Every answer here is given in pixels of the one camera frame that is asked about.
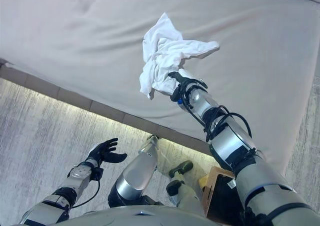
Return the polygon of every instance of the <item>white towel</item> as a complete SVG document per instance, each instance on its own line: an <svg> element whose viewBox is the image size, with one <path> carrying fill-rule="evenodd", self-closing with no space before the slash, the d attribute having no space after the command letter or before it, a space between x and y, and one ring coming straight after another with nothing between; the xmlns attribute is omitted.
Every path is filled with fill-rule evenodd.
<svg viewBox="0 0 320 226"><path fill-rule="evenodd" d="M145 66L140 75L140 92L150 99L151 89L172 95L178 86L176 79L168 76L178 71L181 59L199 56L217 49L215 41L184 40L164 13L143 37L143 60Z"/></svg>

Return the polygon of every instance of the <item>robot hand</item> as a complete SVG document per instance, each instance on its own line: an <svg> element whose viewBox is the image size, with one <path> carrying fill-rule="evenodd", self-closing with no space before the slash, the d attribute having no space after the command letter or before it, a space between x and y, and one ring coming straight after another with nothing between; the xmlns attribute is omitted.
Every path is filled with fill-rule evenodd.
<svg viewBox="0 0 320 226"><path fill-rule="evenodd" d="M116 150L116 146L118 144L118 138L112 138L110 140L107 140L105 142L100 143L98 146L93 148L86 158L85 161L88 160L96 160L98 163L98 167L100 167L102 162L108 162L108 163L121 163L127 158L127 154L119 154L114 153L112 151Z"/></svg>

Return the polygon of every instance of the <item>black cable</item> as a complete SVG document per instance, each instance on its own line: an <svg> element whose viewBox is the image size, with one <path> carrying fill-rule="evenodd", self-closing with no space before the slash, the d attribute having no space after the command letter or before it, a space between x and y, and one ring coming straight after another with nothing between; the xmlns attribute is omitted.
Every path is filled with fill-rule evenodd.
<svg viewBox="0 0 320 226"><path fill-rule="evenodd" d="M216 136L217 129L219 129L222 126L222 124L225 122L225 120L230 116L236 116L236 117L240 118L244 122L244 124L246 126L246 129L248 131L248 135L250 136L250 138L252 138L251 129L250 129L250 126L249 126L247 120L241 114L238 114L238 113L235 113L235 112L229 112L226 115L224 115L222 117L222 119L214 127L214 129L212 131L212 134L210 135L210 139L213 139Z"/></svg>
<svg viewBox="0 0 320 226"><path fill-rule="evenodd" d="M95 194L94 194L91 198L89 198L87 201L85 201L85 202L83 202L83 203L80 203L80 204L78 204L78 205L76 205L76 206L73 206L73 207L71 207L71 208L72 208L72 209L75 209L75 208L78 208L78 207L80 207L80 206L82 206L82 205L85 205L86 203L90 202L95 196L97 196L99 190L100 190L100 180L98 181L98 189L96 190Z"/></svg>

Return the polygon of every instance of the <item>gray bed sheet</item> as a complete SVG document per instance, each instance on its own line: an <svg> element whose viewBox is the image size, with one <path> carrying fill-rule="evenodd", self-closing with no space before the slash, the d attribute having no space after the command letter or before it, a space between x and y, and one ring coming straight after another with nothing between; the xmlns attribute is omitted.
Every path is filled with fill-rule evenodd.
<svg viewBox="0 0 320 226"><path fill-rule="evenodd" d="M220 50L183 67L249 122L284 172L315 72L319 4L309 0L0 0L0 58L94 101L204 139L168 96L139 92L144 34L167 12L185 39Z"/></svg>

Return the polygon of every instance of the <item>robotic arm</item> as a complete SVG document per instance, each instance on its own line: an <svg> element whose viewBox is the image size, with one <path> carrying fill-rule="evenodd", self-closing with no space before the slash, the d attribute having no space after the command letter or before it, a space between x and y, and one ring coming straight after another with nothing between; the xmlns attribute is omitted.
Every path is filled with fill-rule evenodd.
<svg viewBox="0 0 320 226"><path fill-rule="evenodd" d="M320 225L312 208L259 155L243 116L214 101L204 82L178 72L168 75L179 82L170 99L183 105L204 127L213 157L222 168L234 173L245 225ZM244 122L246 131L235 117Z"/></svg>
<svg viewBox="0 0 320 226"><path fill-rule="evenodd" d="M85 161L71 169L62 185L43 201L27 211L21 221L22 225L42 226L56 224L69 219L69 211L81 206L98 193L103 169L102 162L120 163L127 154L117 154L117 138L107 140L93 148ZM75 206L90 181L98 181L96 194L88 201Z"/></svg>

